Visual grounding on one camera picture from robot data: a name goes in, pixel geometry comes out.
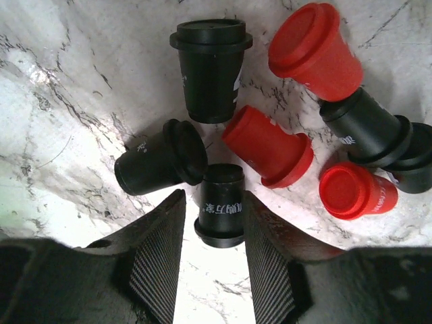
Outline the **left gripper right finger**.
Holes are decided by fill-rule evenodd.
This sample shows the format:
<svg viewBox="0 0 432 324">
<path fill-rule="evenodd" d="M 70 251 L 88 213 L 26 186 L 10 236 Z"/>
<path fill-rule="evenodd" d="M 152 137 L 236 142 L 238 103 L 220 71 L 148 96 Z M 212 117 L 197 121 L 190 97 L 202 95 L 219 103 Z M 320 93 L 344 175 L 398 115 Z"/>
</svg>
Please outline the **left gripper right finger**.
<svg viewBox="0 0 432 324">
<path fill-rule="evenodd" d="M 244 193 L 257 323 L 430 323 L 431 249 L 324 243 Z"/>
</svg>

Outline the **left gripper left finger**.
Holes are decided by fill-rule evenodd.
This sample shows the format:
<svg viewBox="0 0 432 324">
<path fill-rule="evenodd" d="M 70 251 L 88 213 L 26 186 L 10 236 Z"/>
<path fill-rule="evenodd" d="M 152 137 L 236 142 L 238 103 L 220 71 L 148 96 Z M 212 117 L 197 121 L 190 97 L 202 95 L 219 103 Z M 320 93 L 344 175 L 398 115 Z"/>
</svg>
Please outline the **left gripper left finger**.
<svg viewBox="0 0 432 324">
<path fill-rule="evenodd" d="M 86 248 L 1 241 L 2 323 L 172 323 L 186 216 L 173 191 Z"/>
</svg>

